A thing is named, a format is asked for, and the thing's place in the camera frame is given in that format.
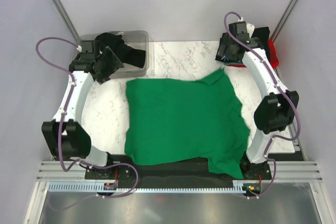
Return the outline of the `green t shirt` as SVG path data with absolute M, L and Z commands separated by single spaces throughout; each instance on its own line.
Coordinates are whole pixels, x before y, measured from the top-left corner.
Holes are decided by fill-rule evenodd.
M 223 69 L 195 81 L 134 79 L 127 83 L 129 129 L 124 152 L 137 165 L 202 157 L 208 170 L 241 179 L 250 130 Z

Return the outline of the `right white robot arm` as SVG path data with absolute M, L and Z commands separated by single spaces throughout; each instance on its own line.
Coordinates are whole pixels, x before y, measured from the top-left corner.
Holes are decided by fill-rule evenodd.
M 259 173 L 259 166 L 266 162 L 274 140 L 293 142 L 296 137 L 282 135 L 297 113 L 299 94 L 289 91 L 277 77 L 266 51 L 258 38 L 242 32 L 236 37 L 223 33 L 216 60 L 225 64 L 237 60 L 250 72 L 261 95 L 261 102 L 254 112 L 256 132 L 244 154 L 247 162 L 240 166 L 241 174 L 248 179 Z

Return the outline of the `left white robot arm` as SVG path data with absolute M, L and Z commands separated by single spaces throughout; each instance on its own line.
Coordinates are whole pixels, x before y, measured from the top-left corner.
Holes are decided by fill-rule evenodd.
M 82 113 L 89 90 L 94 82 L 103 84 L 123 64 L 108 46 L 93 44 L 90 49 L 78 46 L 79 53 L 67 69 L 67 88 L 60 107 L 51 121 L 43 122 L 41 130 L 52 156 L 57 157 L 65 171 L 70 159 L 97 168 L 103 178 L 115 173 L 110 154 L 99 150 L 82 127 Z

